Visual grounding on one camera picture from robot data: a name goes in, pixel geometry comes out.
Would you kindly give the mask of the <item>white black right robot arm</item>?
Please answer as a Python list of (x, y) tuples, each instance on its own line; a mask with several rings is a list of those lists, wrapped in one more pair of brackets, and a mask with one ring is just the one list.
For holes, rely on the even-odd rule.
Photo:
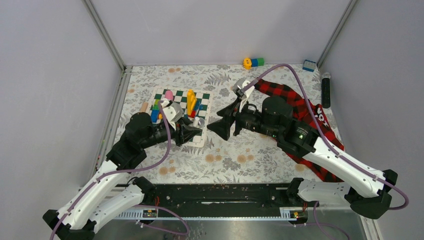
[(293, 107), (282, 97), (267, 97), (262, 109), (236, 99), (218, 111), (220, 120), (207, 128), (224, 140), (249, 130), (272, 137), (286, 154), (307, 160), (336, 175), (340, 182), (317, 182), (294, 178), (287, 189), (287, 201), (293, 206), (305, 202), (348, 206), (355, 213), (378, 219), (390, 208), (391, 185), (397, 181), (393, 170), (371, 168), (340, 148), (326, 144), (317, 129), (293, 118)]

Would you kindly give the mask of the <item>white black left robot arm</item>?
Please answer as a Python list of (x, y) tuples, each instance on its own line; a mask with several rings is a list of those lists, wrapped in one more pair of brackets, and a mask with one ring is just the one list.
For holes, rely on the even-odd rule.
[[(117, 183), (130, 175), (154, 169), (168, 157), (172, 142), (181, 146), (201, 133), (192, 121), (172, 110), (163, 115), (163, 121), (154, 125), (151, 116), (139, 112), (131, 116), (118, 142), (116, 142), (101, 167), (85, 186), (66, 205), (58, 210), (50, 209), (43, 220), (51, 228), (50, 239), (91, 240), (110, 220), (126, 209), (141, 203), (152, 204), (155, 192), (149, 188), (150, 182), (142, 178), (124, 192), (104, 204), (101, 201)], [(166, 143), (163, 157), (146, 167), (139, 165), (147, 158), (146, 149)]]

